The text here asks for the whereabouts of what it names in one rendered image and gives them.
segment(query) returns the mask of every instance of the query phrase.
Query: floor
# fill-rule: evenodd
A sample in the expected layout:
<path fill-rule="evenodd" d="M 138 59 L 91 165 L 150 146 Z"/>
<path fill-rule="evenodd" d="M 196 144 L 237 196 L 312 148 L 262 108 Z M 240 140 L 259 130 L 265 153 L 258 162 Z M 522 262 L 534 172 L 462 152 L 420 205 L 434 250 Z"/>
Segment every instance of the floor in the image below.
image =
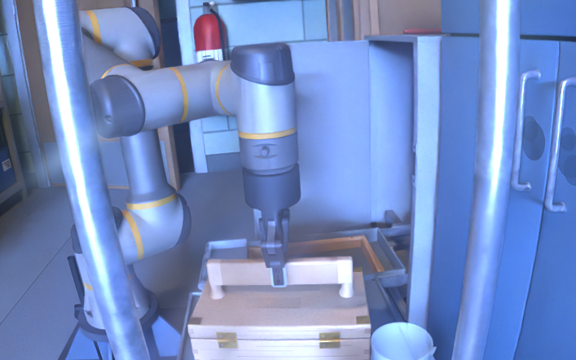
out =
<path fill-rule="evenodd" d="M 191 210 L 190 239 L 135 265 L 143 284 L 159 297 L 162 314 L 185 314 L 205 242 L 254 237 L 242 186 L 240 171 L 183 178 L 179 193 Z M 112 204 L 122 209 L 126 195 L 110 190 Z M 0 360 L 57 359 L 68 342 L 78 303 L 66 260 L 73 254 L 72 223 L 63 187 L 34 190 L 0 217 Z"/>

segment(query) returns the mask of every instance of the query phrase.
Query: metal door handle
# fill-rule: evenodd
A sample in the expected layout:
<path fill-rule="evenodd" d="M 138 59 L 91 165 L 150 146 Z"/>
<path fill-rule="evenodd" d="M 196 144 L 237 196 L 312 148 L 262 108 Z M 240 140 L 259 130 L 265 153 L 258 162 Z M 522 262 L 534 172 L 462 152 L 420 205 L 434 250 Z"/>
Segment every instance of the metal door handle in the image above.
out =
<path fill-rule="evenodd" d="M 521 149 L 523 147 L 523 112 L 525 102 L 525 84 L 529 79 L 540 79 L 541 70 L 535 69 L 521 74 L 519 80 L 519 99 L 517 101 L 517 128 L 514 133 L 514 152 L 512 154 L 512 177 L 510 184 L 516 191 L 530 191 L 530 182 L 519 183 L 519 170 L 521 170 Z"/>
<path fill-rule="evenodd" d="M 547 168 L 546 199 L 544 205 L 548 211 L 563 213 L 565 203 L 553 204 L 554 188 L 556 182 L 556 168 L 559 165 L 559 147 L 561 145 L 561 123 L 563 122 L 563 107 L 565 104 L 565 89 L 576 86 L 576 77 L 561 80 L 556 87 L 556 109 L 554 124 L 552 125 L 552 145 L 550 146 L 550 165 Z"/>

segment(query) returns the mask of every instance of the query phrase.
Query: red fire extinguisher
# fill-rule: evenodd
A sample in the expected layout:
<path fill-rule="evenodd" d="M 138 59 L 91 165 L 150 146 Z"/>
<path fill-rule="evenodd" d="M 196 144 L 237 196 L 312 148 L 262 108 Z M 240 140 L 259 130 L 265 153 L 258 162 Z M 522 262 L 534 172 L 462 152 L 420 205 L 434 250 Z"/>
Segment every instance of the red fire extinguisher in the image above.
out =
<path fill-rule="evenodd" d="M 226 58 L 226 42 L 223 33 L 223 22 L 217 12 L 212 9 L 214 2 L 203 3 L 203 15 L 194 23 L 194 47 L 196 62 L 208 60 L 224 60 Z"/>

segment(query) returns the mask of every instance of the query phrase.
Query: white label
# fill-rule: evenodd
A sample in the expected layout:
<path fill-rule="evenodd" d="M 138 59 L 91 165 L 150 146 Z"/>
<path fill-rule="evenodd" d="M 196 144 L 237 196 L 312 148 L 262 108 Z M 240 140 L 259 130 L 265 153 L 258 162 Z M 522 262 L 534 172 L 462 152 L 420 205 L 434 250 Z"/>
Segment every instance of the white label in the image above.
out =
<path fill-rule="evenodd" d="M 221 49 L 216 50 L 199 50 L 196 52 L 196 62 L 203 63 L 208 60 L 223 60 L 223 51 Z"/>
<path fill-rule="evenodd" d="M 5 159 L 1 164 L 3 165 L 3 172 L 12 169 L 12 162 L 10 159 Z"/>

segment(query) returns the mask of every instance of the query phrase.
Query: white cup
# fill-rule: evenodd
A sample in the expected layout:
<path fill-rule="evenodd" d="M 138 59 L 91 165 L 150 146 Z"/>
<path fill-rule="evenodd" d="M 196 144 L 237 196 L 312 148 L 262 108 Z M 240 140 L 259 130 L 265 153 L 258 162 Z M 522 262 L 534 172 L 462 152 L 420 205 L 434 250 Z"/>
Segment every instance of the white cup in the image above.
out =
<path fill-rule="evenodd" d="M 389 323 L 372 334 L 372 360 L 434 360 L 432 337 L 411 323 Z"/>

